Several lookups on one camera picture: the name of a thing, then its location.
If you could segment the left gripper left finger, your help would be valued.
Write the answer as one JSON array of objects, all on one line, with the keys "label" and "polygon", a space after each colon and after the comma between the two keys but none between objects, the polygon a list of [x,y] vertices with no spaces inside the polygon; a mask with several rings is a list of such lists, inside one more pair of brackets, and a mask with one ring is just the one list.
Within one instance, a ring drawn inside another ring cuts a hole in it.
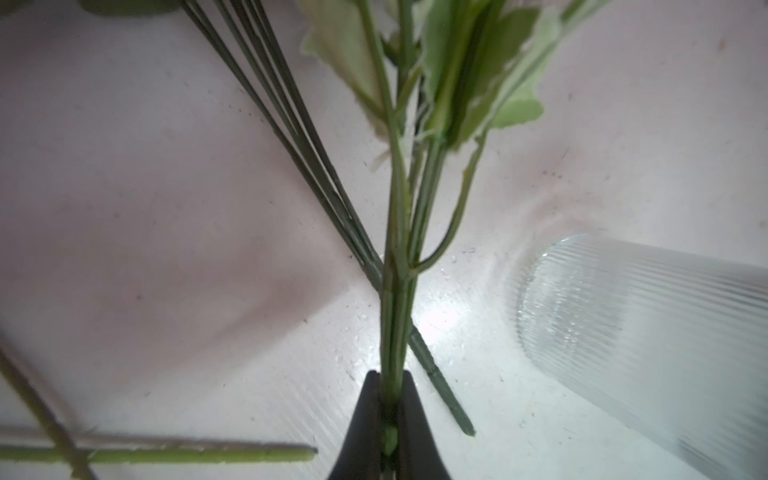
[{"label": "left gripper left finger", "polygon": [[381,475],[379,373],[364,379],[347,434],[328,480],[376,480]]}]

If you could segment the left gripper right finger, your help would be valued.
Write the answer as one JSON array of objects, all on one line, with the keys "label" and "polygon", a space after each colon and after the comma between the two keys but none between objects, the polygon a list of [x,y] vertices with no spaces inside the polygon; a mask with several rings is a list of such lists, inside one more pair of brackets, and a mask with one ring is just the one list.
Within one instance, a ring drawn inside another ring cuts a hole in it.
[{"label": "left gripper right finger", "polygon": [[397,478],[450,480],[439,454],[413,376],[403,373],[397,413]]}]

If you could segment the clear glass vase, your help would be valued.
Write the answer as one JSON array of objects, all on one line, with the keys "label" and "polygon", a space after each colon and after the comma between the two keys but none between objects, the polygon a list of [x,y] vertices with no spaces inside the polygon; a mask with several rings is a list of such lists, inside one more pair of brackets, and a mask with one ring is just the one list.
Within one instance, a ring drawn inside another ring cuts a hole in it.
[{"label": "clear glass vase", "polygon": [[586,234],[525,273],[545,374],[711,479],[767,475],[767,271]]}]

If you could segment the pink rose green bouquet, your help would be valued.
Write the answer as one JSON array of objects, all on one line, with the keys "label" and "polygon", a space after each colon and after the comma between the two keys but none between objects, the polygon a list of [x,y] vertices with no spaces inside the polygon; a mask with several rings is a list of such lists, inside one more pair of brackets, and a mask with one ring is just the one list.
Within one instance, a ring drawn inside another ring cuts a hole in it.
[{"label": "pink rose green bouquet", "polygon": [[[598,1],[395,1],[389,39],[368,1],[304,1],[306,51],[352,91],[388,144],[390,193],[380,296],[382,454],[400,442],[396,410],[421,274],[445,254],[464,216],[486,139],[537,120],[538,85],[559,43],[601,8]],[[423,251],[448,156],[474,147],[450,224]]]}]

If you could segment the pale pink blue rose bouquet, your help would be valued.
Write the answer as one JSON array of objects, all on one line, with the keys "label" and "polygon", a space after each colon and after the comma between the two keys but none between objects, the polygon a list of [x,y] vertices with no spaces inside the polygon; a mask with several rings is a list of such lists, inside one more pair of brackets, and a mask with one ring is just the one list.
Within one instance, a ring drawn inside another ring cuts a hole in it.
[{"label": "pale pink blue rose bouquet", "polygon": [[[248,448],[101,448],[81,449],[94,464],[242,464],[291,463],[313,460],[313,447]],[[1,445],[1,460],[15,462],[66,462],[53,447]]]}]

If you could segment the red protea flower stem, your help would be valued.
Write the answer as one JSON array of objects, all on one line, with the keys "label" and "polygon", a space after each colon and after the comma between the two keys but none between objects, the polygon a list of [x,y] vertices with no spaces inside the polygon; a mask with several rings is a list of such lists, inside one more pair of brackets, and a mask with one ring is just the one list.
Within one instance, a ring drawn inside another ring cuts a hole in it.
[{"label": "red protea flower stem", "polygon": [[1,374],[52,441],[54,450],[69,465],[72,478],[97,480],[87,456],[77,448],[56,415],[4,351],[1,351]]}]

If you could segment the dusty blue hydrangea stem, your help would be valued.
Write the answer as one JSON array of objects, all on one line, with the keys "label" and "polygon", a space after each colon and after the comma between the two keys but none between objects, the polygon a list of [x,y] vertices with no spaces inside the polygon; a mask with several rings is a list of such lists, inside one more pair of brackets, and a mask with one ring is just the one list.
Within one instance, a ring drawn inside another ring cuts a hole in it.
[{"label": "dusty blue hydrangea stem", "polygon": [[216,1],[214,6],[245,55],[265,98],[259,96],[201,4],[182,1],[180,5],[256,104],[371,286],[380,290],[383,261],[319,137],[263,4],[260,1]]}]

